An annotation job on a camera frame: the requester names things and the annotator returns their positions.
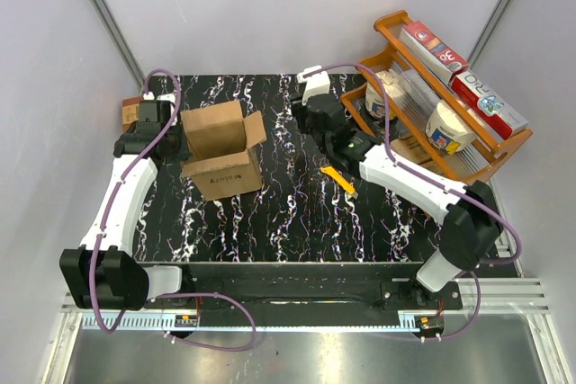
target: orange wooden shelf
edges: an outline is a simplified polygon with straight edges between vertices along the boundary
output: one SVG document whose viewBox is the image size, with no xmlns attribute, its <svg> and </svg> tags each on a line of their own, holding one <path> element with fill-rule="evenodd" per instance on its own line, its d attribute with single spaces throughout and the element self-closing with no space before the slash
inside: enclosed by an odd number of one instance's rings
<svg viewBox="0 0 576 384">
<path fill-rule="evenodd" d="M 478 164 L 469 166 L 466 173 L 462 170 L 455 170 L 445 160 L 445 156 L 438 152 L 429 142 L 424 134 L 422 125 L 415 119 L 410 112 L 404 111 L 392 99 L 389 99 L 390 108 L 396 112 L 398 118 L 406 125 L 410 133 L 419 142 L 419 144 L 426 150 L 432 160 L 434 160 L 441 168 L 445 177 L 460 180 L 465 183 L 473 183 L 475 180 L 488 181 L 500 167 L 530 138 L 532 130 L 525 129 L 518 134 L 505 139 L 503 141 L 496 140 L 476 119 L 468 113 L 468 111 L 460 105 L 456 96 L 448 89 L 442 82 L 440 82 L 432 72 L 430 72 L 412 52 L 404 46 L 399 40 L 401 28 L 404 24 L 411 23 L 412 20 L 405 11 L 399 11 L 390 15 L 379 18 L 374 23 L 374 28 L 381 33 L 387 40 L 387 45 L 382 52 L 361 60 L 360 63 L 371 68 L 375 72 L 389 69 L 393 64 L 397 64 L 401 69 L 415 69 L 432 87 L 438 96 L 446 101 L 446 103 L 462 118 L 462 120 L 474 131 L 478 139 L 473 143 L 473 149 L 476 156 L 483 160 L 483 165 L 478 167 Z M 366 81 L 370 83 L 378 92 L 380 92 L 378 84 L 374 81 L 373 77 L 360 71 Z M 359 88 L 347 92 L 342 95 L 341 101 L 347 107 L 348 111 L 358 123 L 360 128 L 371 135 L 374 135 L 370 126 L 366 123 L 365 119 L 360 115 L 355 108 L 353 101 L 358 98 L 364 98 L 367 84 Z"/>
</svg>

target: table surface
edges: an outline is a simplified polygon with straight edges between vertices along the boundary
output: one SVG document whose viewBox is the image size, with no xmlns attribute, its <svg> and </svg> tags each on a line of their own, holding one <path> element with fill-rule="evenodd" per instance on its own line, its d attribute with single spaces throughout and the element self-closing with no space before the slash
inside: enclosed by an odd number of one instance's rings
<svg viewBox="0 0 576 384">
<path fill-rule="evenodd" d="M 302 136 L 289 96 L 295 76 L 180 76 L 183 110 L 241 101 L 263 114 L 267 141 L 258 149 L 264 186 L 218 201 L 204 201 L 179 165 L 164 165 L 150 188 L 134 237 L 134 257 L 153 262 L 423 261 L 435 250 L 433 219 L 395 193 L 352 180 L 349 199 L 320 172 L 327 159 Z M 337 98 L 364 82 L 357 74 L 332 76 Z M 172 91 L 165 77 L 155 94 Z"/>
</svg>

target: metal frame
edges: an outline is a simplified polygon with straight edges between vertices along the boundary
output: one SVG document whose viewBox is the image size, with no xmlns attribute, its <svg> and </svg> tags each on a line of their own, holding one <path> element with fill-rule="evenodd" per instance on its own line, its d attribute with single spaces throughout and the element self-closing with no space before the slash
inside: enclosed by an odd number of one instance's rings
<svg viewBox="0 0 576 384">
<path fill-rule="evenodd" d="M 476 303 L 476 287 L 473 280 L 457 280 L 462 296 L 462 310 L 447 310 L 445 315 L 469 315 Z M 550 384 L 572 384 L 573 378 L 568 369 L 568 363 L 563 355 L 559 344 L 554 323 L 550 316 L 542 287 L 538 279 L 526 278 L 499 278 L 481 279 L 482 304 L 480 315 L 510 315 L 519 314 L 526 319 L 530 327 L 536 352 L 544 371 L 546 381 Z M 428 315 L 435 311 L 400 311 L 399 320 L 401 325 L 396 328 L 386 326 L 357 327 L 357 326 L 334 326 L 334 327 L 277 327 L 262 326 L 259 331 L 266 332 L 411 332 L 414 326 L 414 316 Z M 195 309 L 149 309 L 137 312 L 128 311 L 125 314 L 123 325 L 119 331 L 166 331 L 172 328 L 175 314 L 189 314 L 195 317 Z M 68 366 L 72 359 L 72 352 L 77 341 L 80 328 L 85 330 L 94 328 L 93 314 L 80 311 L 66 297 L 60 313 L 59 327 L 56 330 L 55 342 L 49 363 L 44 373 L 42 383 L 61 384 L 65 382 Z M 203 331 L 231 331 L 246 332 L 249 326 L 202 326 Z"/>
<path fill-rule="evenodd" d="M 96 10 L 96 13 L 102 20 L 104 27 L 108 31 L 110 39 L 116 46 L 116 49 L 118 49 L 118 52 L 122 57 L 122 60 L 124 60 L 126 68 L 128 68 L 128 71 L 132 75 L 132 78 L 134 79 L 136 84 L 141 88 L 144 85 L 144 73 L 142 72 L 142 69 L 140 69 L 138 60 L 136 60 L 136 57 L 132 53 L 132 50 L 128 45 L 128 42 L 126 42 L 126 40 L 124 39 L 122 31 L 120 30 L 118 23 L 114 19 L 114 16 L 110 11 L 110 8 L 106 4 L 106 1 L 105 0 L 90 0 L 90 1 L 92 2 L 92 5 Z"/>
<path fill-rule="evenodd" d="M 486 44 L 488 44 L 488 41 L 492 37 L 492 33 L 494 33 L 494 31 L 496 30 L 496 27 L 502 20 L 504 13 L 510 7 L 512 1 L 513 0 L 498 0 L 496 6 L 494 6 L 494 9 L 492 10 L 490 17 L 488 18 L 488 21 L 484 25 L 484 28 L 482 29 L 482 32 L 480 33 L 478 40 L 476 40 L 476 42 L 474 43 L 474 47 L 472 48 L 472 51 L 468 56 L 468 63 L 470 63 L 471 66 L 474 66 L 474 64 L 484 51 Z"/>
</svg>

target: white wall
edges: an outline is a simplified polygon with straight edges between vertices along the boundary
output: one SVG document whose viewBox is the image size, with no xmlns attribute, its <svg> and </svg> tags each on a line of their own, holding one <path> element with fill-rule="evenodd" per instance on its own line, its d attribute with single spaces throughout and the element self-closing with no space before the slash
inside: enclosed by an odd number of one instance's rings
<svg viewBox="0 0 576 384">
<path fill-rule="evenodd" d="M 0 0 L 0 29 L 0 381 L 29 383 L 136 85 L 88 0 Z"/>
<path fill-rule="evenodd" d="M 406 9 L 467 56 L 497 0 L 107 0 L 144 70 L 295 73 L 358 60 L 376 18 Z"/>
<path fill-rule="evenodd" d="M 541 278 L 576 372 L 576 4 L 515 0 L 476 72 L 530 122 L 534 136 L 495 176 L 520 232 L 528 274 Z"/>
</svg>

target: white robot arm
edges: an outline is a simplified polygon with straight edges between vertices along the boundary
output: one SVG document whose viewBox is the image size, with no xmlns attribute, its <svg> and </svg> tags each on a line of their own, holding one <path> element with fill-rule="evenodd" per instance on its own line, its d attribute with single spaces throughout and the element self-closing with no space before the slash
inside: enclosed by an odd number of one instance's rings
<svg viewBox="0 0 576 384">
<path fill-rule="evenodd" d="M 498 214 L 491 188 L 483 182 L 469 186 L 433 174 L 378 144 L 347 120 L 344 107 L 326 92 L 328 75 L 315 71 L 322 69 L 311 67 L 298 75 L 306 88 L 291 98 L 300 132 L 311 135 L 340 171 L 396 192 L 442 226 L 440 247 L 415 275 L 418 289 L 436 293 L 462 271 L 472 271 L 498 239 L 502 226 L 461 196 Z"/>
<path fill-rule="evenodd" d="M 67 249 L 60 257 L 60 269 L 79 308 L 92 307 L 89 264 L 100 235 L 102 241 L 98 247 L 95 283 L 101 308 L 138 310 L 147 299 L 180 290 L 180 267 L 163 265 L 142 268 L 132 258 L 136 223 L 150 185 L 156 180 L 158 167 L 189 156 L 179 118 L 147 155 L 139 156 L 174 117 L 173 110 L 173 95 L 145 98 L 139 104 L 141 120 L 133 123 L 114 145 L 112 178 L 94 223 L 80 247 Z M 111 200 L 118 183 L 121 183 L 121 187 Z M 107 220 L 105 229 L 101 230 L 104 213 Z"/>
</svg>

